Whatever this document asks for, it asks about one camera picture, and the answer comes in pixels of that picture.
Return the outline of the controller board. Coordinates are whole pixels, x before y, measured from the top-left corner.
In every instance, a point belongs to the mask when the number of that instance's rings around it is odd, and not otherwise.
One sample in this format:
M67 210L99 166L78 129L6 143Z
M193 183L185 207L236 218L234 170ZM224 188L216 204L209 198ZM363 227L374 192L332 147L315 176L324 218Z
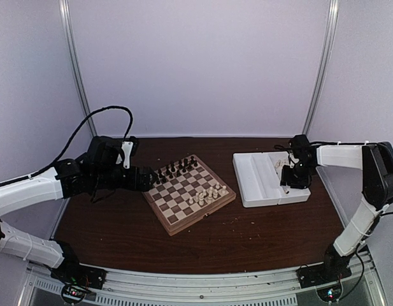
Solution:
M61 289L61 298L66 303L80 303L87 295L87 291L82 288L66 284Z
M335 302L341 297L341 295L342 287L338 285L317 289L317 296L320 300L326 303Z

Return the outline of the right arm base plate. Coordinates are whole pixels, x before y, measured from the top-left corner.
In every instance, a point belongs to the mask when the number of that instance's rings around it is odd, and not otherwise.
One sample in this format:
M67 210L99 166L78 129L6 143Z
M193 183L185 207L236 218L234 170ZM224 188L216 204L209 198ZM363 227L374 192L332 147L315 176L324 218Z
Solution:
M339 281L352 275L351 269L344 267L337 272L327 272L324 264L302 266L296 270L301 288L319 286Z

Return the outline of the row of dark chess pieces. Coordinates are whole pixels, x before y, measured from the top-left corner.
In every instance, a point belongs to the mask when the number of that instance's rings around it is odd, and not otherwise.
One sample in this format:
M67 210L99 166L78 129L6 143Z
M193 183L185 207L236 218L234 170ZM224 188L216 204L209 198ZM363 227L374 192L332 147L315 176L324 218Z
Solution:
M154 186L165 184L167 182L172 182L181 179L190 180L190 178L197 174L196 168L199 166L196 157L190 156L178 161L171 161L169 164L162 168L159 168L157 173L157 179Z

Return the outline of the aluminium frame post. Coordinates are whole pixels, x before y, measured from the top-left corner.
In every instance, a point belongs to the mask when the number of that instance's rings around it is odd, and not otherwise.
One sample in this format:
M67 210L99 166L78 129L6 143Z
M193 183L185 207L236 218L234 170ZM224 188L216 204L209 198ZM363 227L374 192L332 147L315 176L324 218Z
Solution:
M83 78L82 78L80 65L78 62L78 54L77 54L77 50L76 50L75 38L73 35L73 26L72 26L72 21L71 21L69 1L59 0L59 8L60 8L60 13L61 13L62 25L64 28L64 34L66 37L66 43L68 46L69 58L71 61L73 78L74 78L75 85L76 85L78 99L79 99L84 116L88 116L91 113L91 111L90 111L90 106L89 106L89 102L87 99L85 87L83 84Z
M330 0L329 9L327 13L327 22L325 26L324 42L322 46L322 52L320 62L318 65L317 76L315 79L315 85L310 99L310 105L308 108L307 116L303 126L303 134L308 134L315 118L317 106L322 95L322 89L324 86L325 76L327 74L327 67L332 54L334 46L334 40L336 36L336 28L338 24L339 15L339 1Z

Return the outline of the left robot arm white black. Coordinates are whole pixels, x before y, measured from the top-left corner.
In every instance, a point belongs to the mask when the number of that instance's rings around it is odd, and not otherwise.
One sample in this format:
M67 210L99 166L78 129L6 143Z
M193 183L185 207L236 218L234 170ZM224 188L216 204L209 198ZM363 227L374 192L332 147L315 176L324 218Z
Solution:
M68 199L98 190L149 191L157 174L131 164L138 140L95 136L88 150L76 159L54 162L40 174L0 183L0 252L59 269L70 283L80 282L83 267L64 242L45 240L10 226L2 216L41 202Z

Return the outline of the pile of white chess pieces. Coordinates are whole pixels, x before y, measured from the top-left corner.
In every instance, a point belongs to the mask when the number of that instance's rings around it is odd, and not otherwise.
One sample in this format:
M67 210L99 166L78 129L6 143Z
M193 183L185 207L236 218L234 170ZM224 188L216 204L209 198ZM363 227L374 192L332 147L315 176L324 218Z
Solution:
M289 160L287 158L284 158L284 159L277 160L274 167L275 168L283 168L285 165L289 166L289 164L290 164Z

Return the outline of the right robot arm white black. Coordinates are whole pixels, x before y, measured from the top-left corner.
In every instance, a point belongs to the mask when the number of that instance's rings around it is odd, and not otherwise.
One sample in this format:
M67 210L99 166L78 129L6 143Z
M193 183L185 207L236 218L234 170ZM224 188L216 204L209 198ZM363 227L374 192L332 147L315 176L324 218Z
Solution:
M280 184L292 189L310 187L317 168L342 168L359 174L359 206L342 233L324 253L324 260L313 268L302 268L300 276L335 281L349 276L351 258L373 233L381 216L393 203L393 146L390 142L311 142L306 135L295 135L287 146Z

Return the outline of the wooden chess board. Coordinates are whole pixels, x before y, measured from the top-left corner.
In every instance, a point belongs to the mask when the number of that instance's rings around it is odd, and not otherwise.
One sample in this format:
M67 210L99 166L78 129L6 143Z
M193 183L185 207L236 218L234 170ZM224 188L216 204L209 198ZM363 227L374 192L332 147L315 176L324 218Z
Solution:
M196 168L197 174L190 180L174 180L153 186L151 190L143 193L170 236L185 230L236 199L236 193L210 167L196 155L191 156L196 157L199 166ZM209 197L208 189L211 186L218 191L222 186L227 186L227 193L223 196L218 194L216 199ZM194 198L197 192L201 194L203 189L207 191L204 206L201 207L195 199L194 204L189 205L189 198Z

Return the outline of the right controller board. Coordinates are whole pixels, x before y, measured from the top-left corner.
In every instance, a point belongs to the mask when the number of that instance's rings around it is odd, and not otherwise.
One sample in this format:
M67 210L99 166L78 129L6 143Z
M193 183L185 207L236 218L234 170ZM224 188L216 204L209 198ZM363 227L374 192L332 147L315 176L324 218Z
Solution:
M317 289L317 296L320 300L326 303L335 302L341 297L341 295L342 287L338 285Z

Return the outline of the right aluminium frame post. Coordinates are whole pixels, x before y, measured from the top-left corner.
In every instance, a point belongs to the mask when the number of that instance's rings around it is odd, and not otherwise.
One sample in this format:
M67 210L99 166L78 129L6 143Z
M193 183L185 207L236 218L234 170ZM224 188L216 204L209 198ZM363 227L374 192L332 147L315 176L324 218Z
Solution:
M322 46L322 52L320 62L318 65L317 76L315 79L315 85L310 99L310 105L308 108L307 116L303 126L303 134L308 134L315 118L317 106L322 95L322 89L324 86L325 76L327 74L327 67L332 54L334 46L334 40L336 36L336 28L338 24L339 15L339 1L330 0L329 9L327 13L327 22L325 26L324 42Z

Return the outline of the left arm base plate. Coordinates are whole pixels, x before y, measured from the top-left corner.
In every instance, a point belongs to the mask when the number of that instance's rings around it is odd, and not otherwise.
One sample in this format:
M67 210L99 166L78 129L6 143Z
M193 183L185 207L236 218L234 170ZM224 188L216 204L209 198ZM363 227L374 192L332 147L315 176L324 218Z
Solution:
M50 268L51 277L64 284L79 286L84 289L102 289L106 271L76 263L68 263L58 268Z

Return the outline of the white plastic tray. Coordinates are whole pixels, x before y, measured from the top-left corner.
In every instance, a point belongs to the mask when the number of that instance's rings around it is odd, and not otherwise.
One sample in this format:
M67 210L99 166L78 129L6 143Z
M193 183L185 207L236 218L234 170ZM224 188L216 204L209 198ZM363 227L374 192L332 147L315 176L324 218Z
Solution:
M309 189L281 186L282 168L274 165L279 159L289 159L286 152L235 153L232 162L245 208L305 202ZM285 194L283 187L289 188Z

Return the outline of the white chess piece on board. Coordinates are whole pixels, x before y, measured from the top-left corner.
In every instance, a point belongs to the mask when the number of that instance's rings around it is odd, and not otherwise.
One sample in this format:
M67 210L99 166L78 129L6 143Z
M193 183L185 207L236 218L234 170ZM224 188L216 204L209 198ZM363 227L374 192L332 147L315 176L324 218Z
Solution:
M213 196L213 191L214 191L214 188L211 186L211 187L208 189L208 196L209 196L209 197L212 197L212 196Z

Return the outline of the front aluminium rail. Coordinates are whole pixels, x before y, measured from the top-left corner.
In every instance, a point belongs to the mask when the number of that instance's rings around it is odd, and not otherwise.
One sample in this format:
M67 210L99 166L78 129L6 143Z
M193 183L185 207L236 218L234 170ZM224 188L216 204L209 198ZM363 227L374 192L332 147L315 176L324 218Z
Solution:
M304 288L296 268L211 275L163 274L108 268L101 289L79 305L328 305L321 294L342 287L337 305L387 305L368 251L352 258L351 276Z

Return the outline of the white chess queen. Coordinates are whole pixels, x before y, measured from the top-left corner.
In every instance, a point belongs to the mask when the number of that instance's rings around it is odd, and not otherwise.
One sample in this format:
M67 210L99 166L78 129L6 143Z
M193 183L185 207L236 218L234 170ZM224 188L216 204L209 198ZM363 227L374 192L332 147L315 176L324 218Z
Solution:
M203 207L204 206L204 195L201 193L199 194L199 201L198 204Z

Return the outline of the left controller board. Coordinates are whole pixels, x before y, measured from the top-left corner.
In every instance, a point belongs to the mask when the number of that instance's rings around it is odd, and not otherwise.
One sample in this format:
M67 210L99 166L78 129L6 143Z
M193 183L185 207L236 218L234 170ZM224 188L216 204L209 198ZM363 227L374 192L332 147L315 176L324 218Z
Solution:
M87 295L87 291L82 288L66 284L61 289L61 298L66 303L80 303Z

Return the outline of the left aluminium frame post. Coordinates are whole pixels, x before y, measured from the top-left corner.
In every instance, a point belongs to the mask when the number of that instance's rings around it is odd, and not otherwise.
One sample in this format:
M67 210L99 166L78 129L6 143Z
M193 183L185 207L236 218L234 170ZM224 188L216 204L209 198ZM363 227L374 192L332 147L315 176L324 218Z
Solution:
M79 99L84 116L88 116L91 113L91 111L90 111L90 106L89 106L89 102L87 99L85 87L83 84L83 78L82 78L80 65L78 62L78 54L77 54L77 50L76 50L75 38L73 35L73 26L72 26L72 21L71 21L69 1L59 0L59 8L60 8L60 13L61 13L62 25L64 28L64 34L66 37L66 43L68 46L69 58L71 61L73 78L74 78L75 85L76 85L78 99Z

